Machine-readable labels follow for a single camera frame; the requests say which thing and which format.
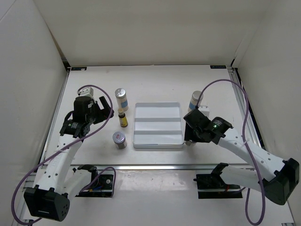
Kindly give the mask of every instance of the white wall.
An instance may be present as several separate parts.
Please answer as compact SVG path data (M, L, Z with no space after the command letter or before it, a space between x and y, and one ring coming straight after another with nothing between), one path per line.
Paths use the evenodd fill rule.
M270 0L35 0L75 65L230 64Z
M1 225L12 223L13 190L39 160L66 75L33 1L12 3L0 3Z
M269 151L301 163L301 1L275 0L238 71ZM301 185L289 199L301 225Z

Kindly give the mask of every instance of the white bottle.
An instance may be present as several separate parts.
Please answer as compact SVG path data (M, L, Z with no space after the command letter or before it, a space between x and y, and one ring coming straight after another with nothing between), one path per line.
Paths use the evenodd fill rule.
M188 112L190 112L196 108L198 98L200 95L201 95L201 91L197 90L197 91L193 92L190 102L189 102ZM204 94L202 94L201 99L199 100L198 107L200 107L203 97L204 97Z
M117 99L118 108L122 108L123 111L128 110L127 94L123 88L119 88L115 91L115 97Z

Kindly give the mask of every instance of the cable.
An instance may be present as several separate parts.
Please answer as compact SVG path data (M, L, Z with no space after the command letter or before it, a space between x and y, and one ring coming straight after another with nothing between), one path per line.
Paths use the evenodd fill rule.
M230 188L230 185L227 185L227 188L224 192L227 192L229 190L229 188Z
M91 187L90 189L96 188L96 186L99 184L99 178L97 179L97 184L94 187Z
M204 91L209 87L211 86L212 84L216 83L216 82L219 82L219 81L228 81L228 82L231 82L233 84L235 84L238 88L240 88L240 90L244 93L244 96L245 96L245 100L246 100L246 114L245 114L245 118L244 118L244 122L243 122L243 129L242 129L242 135L243 135L243 141L246 143L246 149L248 150L249 154L250 154L250 157L252 159L252 162L254 164L254 167L257 171L257 175L258 175L258 179L259 179L259 185L260 185L260 189L261 189L261 199L262 199L262 210L261 210L261 215L260 215L260 218L257 222L252 222L249 218L249 213L248 213L248 204L249 204L249 196L250 196L250 189L248 188L248 193L247 193L247 196L246 196L246 205L245 205L245 212L246 212L246 218L247 220L249 221L249 223L251 225L254 225L254 226L257 226L259 224L261 224L263 218L264 218L264 214L265 214L265 193L264 193L264 187L263 187L263 183L262 183L262 176L260 174L260 171L259 171L259 168L258 168L258 165L256 163L256 160L253 156L253 153L249 147L249 144L246 142L246 121L247 121L247 118L248 118L248 113L249 113L249 99L248 99L248 95L246 93L246 91L236 82L234 81L231 81L229 79L218 79L218 80L215 80L211 83L209 83L208 85L205 86L205 88L202 90L201 94L199 95L199 98L198 98L198 102L196 104L196 108L198 106L198 103L204 93Z
M90 189L90 191L91 191L91 190L92 190L92 191L100 190L101 188L102 188L102 186L99 186L99 187Z
M95 86L95 85L85 85L85 86L82 86L82 87L80 87L80 88L78 89L78 91L81 90L82 88L85 88L85 87L94 87L94 88L97 88L97 89L99 89L100 91L102 91L102 92L107 96L107 98L108 98L109 101L110 101L110 105L111 105L111 110L110 110L109 116L108 116L107 120L103 123L103 125L102 125L101 127L99 127L97 130L95 130L94 132L92 132L92 133L86 135L85 137L82 137L82 138L80 138L80 139L78 139L78 140L76 140L76 141L71 142L70 144L68 144L68 145L66 145L65 147L63 147L60 151L55 152L55 153L54 153L53 155L51 155L49 158L45 159L43 162L41 162L40 164L38 164L37 166L35 166L34 168L32 168L32 169L31 169L31 170L30 170L30 171L29 171L29 172L21 179L21 181L19 182L19 184L17 185L17 187L16 187L16 189L15 189L15 191L14 191L14 193L13 193L13 197L12 197L12 199L11 199L11 206L10 206L10 207L11 207L11 213L12 213L14 219L16 220L17 223L19 223L19 224L21 224L21 225L32 225L32 224L34 224L34 223L37 223L39 220L41 220L41 218L38 218L38 219L36 219L36 220L34 220L34 221L32 221L32 222L27 223L27 222L21 221L21 220L18 218L18 216L16 215L16 210L15 210L15 200L16 200L17 192L18 192L19 188L21 187L22 183L29 177L29 175L31 175L31 174L32 174L35 170L37 170L40 166L42 166L43 164L45 164L45 163L48 162L49 160L51 160L51 159L55 158L57 155L59 155L59 154L61 153L61 151L66 150L68 147L72 146L73 144L76 144L76 143L79 142L79 141L83 141L84 139L86 139L86 138L88 138L88 137L94 135L94 134L97 133L98 131L100 131L100 130L108 123L109 119L111 118L111 115L112 115L112 113L113 113L113 102L112 102L110 96L109 96L102 88L100 88L100 87L98 87L98 86Z
M238 191L230 192L230 194L240 193L240 192L244 191L245 189L246 189L246 187L243 187L242 189L240 189Z

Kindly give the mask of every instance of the black bracket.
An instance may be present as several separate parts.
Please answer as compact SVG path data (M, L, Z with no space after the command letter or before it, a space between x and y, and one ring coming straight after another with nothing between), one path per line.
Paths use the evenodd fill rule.
M232 191L240 190L238 185L227 185L222 180L219 181L212 174L197 174L196 181L198 186L199 199L237 199L242 198L241 192Z
M88 172L91 173L91 181L95 179L95 177L98 175L98 172L97 172L97 167L96 166L93 166L93 165L89 165L89 164L86 164L86 165L80 165L78 168L78 170L87 170ZM95 187L97 186L97 181L95 181L91 187Z
M89 192L81 192L76 197L98 197L98 198L111 198L112 197L112 189L113 189L113 180L114 175L112 174L102 174L99 176L97 180L97 184L92 188L100 189L89 191Z
M300 166L295 159L284 161L280 172L275 171L271 181L262 180L265 196L278 205L284 205L291 193L299 183Z

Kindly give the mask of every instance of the silver can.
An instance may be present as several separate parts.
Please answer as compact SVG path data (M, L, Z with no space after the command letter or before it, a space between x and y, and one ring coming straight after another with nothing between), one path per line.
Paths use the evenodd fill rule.
M113 134L113 141L118 149L123 149L127 146L126 136L120 131Z

